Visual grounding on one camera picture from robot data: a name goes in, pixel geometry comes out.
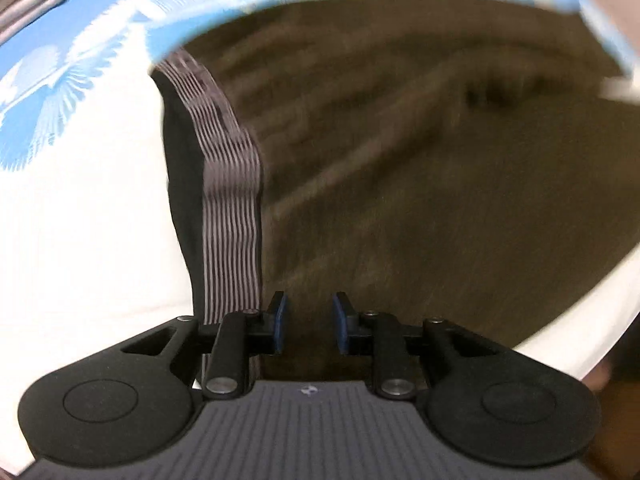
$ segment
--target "small logo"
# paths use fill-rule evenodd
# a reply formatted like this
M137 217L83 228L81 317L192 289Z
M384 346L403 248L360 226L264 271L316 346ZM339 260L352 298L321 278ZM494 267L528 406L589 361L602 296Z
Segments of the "small logo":
M307 386L305 386L304 388L300 389L300 393L305 394L307 397L311 397L314 396L316 393L318 393L320 390L318 390L315 386L313 386L312 384L308 384Z

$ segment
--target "black fabric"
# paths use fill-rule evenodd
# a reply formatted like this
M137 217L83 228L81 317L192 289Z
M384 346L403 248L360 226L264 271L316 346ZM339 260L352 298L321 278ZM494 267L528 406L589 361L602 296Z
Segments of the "black fabric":
M202 196L204 156L193 122L174 86L157 70L151 74L164 100L162 141L168 175L169 208L191 279L193 313L204 322Z
M618 67L577 15L302 2L186 50L260 151L263 297L292 300L270 377L366 374L338 357L333 291L513 346L640 241L640 110L598 97Z

